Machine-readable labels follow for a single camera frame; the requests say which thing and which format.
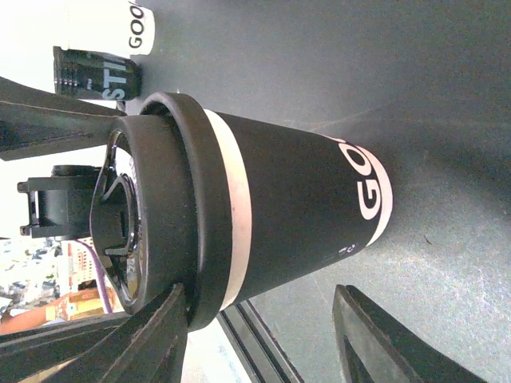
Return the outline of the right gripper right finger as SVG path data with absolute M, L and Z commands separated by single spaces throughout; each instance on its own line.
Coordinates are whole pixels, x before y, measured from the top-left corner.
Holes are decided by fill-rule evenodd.
M 337 285 L 332 307 L 347 382 L 483 382 L 408 330 L 355 286 Z

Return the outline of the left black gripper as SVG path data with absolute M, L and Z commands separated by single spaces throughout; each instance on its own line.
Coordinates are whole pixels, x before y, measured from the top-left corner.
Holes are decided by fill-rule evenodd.
M 1 159 L 20 160 L 106 143 L 125 113 L 1 79 Z M 89 215 L 100 167 L 55 165 L 50 177 L 17 185 L 27 195 L 29 223 L 20 234 L 36 238 L 90 236 Z

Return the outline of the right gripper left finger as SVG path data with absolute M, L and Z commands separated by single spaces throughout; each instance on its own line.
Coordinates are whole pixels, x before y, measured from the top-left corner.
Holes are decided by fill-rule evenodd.
M 105 314 L 1 337 L 1 380 L 57 365 L 47 382 L 179 382 L 188 323 L 184 287 L 166 288 L 133 315 Z

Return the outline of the black paper coffee cup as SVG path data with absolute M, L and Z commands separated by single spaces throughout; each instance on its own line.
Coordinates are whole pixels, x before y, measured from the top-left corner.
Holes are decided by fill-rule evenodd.
M 386 169 L 349 141 L 207 111 L 226 171 L 232 255 L 223 306 L 352 256 L 393 209 Z

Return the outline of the black plastic cup lid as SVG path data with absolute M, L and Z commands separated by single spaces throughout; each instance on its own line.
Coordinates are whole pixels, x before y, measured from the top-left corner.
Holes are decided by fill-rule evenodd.
M 154 93 L 139 114 L 114 122 L 89 226 L 127 312 L 177 283 L 190 330 L 220 312 L 232 261 L 232 205 L 220 145 L 195 99 Z

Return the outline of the black cup near left arm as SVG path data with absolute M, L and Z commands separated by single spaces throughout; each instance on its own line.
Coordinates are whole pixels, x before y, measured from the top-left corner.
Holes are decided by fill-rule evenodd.
M 110 53 L 53 47 L 56 94 L 79 100 L 131 101 L 141 93 L 142 71 Z

